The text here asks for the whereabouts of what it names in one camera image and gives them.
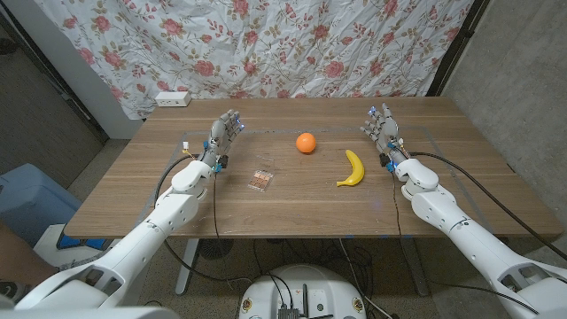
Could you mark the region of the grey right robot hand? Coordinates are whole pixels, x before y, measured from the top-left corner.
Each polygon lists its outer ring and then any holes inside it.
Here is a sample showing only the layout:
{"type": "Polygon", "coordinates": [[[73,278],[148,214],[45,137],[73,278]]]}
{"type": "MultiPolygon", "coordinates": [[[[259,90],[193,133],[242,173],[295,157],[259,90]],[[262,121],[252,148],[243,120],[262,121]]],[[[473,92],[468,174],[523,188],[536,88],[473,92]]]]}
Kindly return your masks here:
{"type": "Polygon", "coordinates": [[[382,103],[382,111],[371,106],[368,116],[370,120],[365,121],[360,130],[376,145],[380,165],[392,173],[401,162],[409,159],[409,154],[403,150],[398,124],[386,103],[382,103]]]}

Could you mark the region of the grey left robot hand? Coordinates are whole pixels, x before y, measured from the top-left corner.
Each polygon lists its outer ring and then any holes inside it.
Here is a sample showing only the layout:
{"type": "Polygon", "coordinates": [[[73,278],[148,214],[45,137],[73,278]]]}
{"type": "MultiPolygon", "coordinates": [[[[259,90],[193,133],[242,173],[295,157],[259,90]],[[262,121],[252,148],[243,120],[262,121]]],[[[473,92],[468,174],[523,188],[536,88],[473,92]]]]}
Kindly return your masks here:
{"type": "Polygon", "coordinates": [[[228,110],[213,122],[205,150],[198,159],[209,167],[215,166],[222,156],[228,154],[231,144],[244,127],[240,120],[240,112],[228,110]]]}

